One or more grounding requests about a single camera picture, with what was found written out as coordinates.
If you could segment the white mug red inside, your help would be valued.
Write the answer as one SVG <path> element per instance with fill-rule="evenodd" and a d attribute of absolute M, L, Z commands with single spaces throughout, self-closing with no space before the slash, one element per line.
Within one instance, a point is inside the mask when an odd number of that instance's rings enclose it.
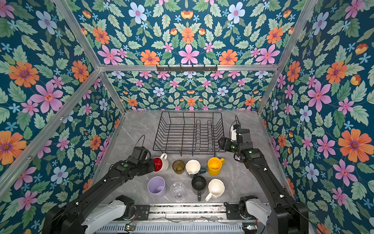
<path fill-rule="evenodd" d="M 154 162 L 154 173 L 164 172 L 168 169 L 169 162 L 168 162 L 168 155 L 163 153 L 159 157 L 155 157 L 153 159 Z"/>

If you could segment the lavender plastic cup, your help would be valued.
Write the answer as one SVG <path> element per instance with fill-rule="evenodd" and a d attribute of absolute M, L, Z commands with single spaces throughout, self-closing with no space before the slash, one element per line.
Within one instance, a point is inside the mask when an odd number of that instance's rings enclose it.
<path fill-rule="evenodd" d="M 166 182 L 162 177 L 155 176 L 148 182 L 147 189 L 150 194 L 163 197 L 167 192 Z"/>

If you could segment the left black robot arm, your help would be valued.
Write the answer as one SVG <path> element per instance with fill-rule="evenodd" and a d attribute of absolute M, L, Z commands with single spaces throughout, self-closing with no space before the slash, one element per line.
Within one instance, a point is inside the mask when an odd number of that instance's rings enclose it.
<path fill-rule="evenodd" d="M 121 195 L 106 207 L 94 209 L 113 191 L 133 179 L 155 169 L 151 153 L 143 146 L 134 147 L 126 160 L 115 163 L 108 173 L 85 193 L 63 207 L 51 208 L 46 215 L 43 234 L 92 234 L 109 222 L 136 216 L 134 200 Z"/>

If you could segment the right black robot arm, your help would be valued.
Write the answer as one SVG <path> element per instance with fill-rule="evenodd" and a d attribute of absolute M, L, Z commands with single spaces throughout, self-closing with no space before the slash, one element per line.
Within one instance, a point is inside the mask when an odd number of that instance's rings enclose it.
<path fill-rule="evenodd" d="M 255 217 L 264 226 L 261 233 L 307 234 L 308 208 L 282 187 L 269 168 L 265 155 L 253 147 L 250 130 L 236 124 L 230 137 L 223 137 L 218 143 L 222 150 L 234 153 L 234 159 L 243 163 L 255 176 L 268 200 L 268 205 L 265 205 L 255 196 L 242 197 L 239 201 L 240 215 Z"/>

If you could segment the olive green glass cup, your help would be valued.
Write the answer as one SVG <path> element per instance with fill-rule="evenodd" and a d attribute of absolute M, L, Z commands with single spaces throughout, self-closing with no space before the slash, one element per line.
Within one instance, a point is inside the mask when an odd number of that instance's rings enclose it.
<path fill-rule="evenodd" d="M 172 164 L 172 169 L 176 174 L 181 175 L 185 170 L 185 163 L 182 160 L 176 160 Z"/>

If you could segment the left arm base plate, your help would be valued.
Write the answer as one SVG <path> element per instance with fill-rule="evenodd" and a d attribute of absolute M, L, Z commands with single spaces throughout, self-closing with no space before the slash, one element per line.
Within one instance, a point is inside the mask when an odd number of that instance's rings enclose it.
<path fill-rule="evenodd" d="M 130 216 L 131 221 L 146 221 L 150 215 L 151 206 L 148 204 L 142 205 L 137 204 L 134 205 L 132 209 L 132 215 Z"/>

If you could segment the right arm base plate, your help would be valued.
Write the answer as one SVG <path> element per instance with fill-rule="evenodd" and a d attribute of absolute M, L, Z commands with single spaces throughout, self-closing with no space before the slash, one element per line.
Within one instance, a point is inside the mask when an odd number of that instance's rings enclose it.
<path fill-rule="evenodd" d="M 231 204 L 231 203 L 224 202 L 224 206 L 225 206 L 225 209 L 226 209 L 226 216 L 227 216 L 228 220 L 250 219 L 250 216 L 241 215 L 238 204 Z"/>

